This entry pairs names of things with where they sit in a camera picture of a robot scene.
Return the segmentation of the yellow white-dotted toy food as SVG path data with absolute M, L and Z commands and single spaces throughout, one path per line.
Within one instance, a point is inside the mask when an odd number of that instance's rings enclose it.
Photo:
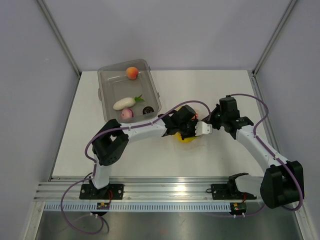
M 187 138 L 182 138 L 181 134 L 179 132 L 177 132 L 174 137 L 180 142 L 180 143 L 184 143 L 184 144 L 187 144 L 187 143 L 190 143 L 192 141 L 194 141 L 197 136 L 192 136 L 192 137 L 187 137 Z

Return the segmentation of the clear zip top bag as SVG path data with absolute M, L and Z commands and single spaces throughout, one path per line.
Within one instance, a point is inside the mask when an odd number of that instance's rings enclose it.
M 173 145 L 175 148 L 181 151 L 193 151 L 205 147 L 205 143 L 203 142 L 201 136 L 182 139 L 182 136 L 179 132 L 173 136 Z

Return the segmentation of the dark round toy fruit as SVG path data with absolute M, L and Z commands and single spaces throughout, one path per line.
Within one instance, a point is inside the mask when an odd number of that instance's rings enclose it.
M 143 115 L 147 115 L 147 114 L 150 114 L 150 113 L 153 113 L 153 112 L 154 112 L 154 109 L 151 106 L 146 106 L 142 110 L 142 114 Z

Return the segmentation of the purple white-dotted toy food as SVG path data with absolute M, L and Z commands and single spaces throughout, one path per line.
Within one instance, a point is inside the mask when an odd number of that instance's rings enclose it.
M 128 120 L 128 119 L 131 119 L 133 117 L 134 117 L 134 113 L 130 108 L 124 108 L 121 111 L 121 114 L 120 114 L 120 119 L 121 120 Z

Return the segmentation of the white toy food piece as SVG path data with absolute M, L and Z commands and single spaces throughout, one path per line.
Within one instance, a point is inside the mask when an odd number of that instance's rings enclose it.
M 145 100 L 142 98 L 142 94 L 135 97 L 125 97 L 114 103 L 113 109 L 116 111 L 121 111 L 126 108 L 133 107 L 136 103 L 144 102 Z

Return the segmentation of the orange pink toy peach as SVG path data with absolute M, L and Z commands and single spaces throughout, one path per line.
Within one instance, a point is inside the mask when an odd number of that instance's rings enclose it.
M 130 80 L 135 80 L 139 75 L 139 70 L 136 67 L 128 67 L 126 69 L 126 75 Z

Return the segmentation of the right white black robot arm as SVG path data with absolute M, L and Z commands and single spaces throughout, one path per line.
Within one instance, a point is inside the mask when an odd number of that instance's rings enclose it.
M 247 149 L 264 171 L 262 177 L 248 173 L 230 176 L 226 189 L 230 197 L 251 194 L 262 198 L 270 209 L 282 207 L 295 212 L 302 207 L 305 196 L 303 166 L 298 161 L 289 161 L 260 137 L 257 127 L 261 121 L 253 123 L 248 117 L 241 116 L 234 95 L 221 98 L 203 121 L 215 130 L 224 128 Z M 288 205 L 293 203 L 297 206 L 290 209 Z

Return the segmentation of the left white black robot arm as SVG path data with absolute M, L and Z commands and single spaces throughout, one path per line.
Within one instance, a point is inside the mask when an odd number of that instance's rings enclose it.
M 198 122 L 197 113 L 189 105 L 137 123 L 109 120 L 91 143 L 95 164 L 90 180 L 90 193 L 97 199 L 103 199 L 108 194 L 111 165 L 120 160 L 128 144 L 153 137 L 173 136 L 177 133 L 182 140 L 193 138 L 196 136 Z

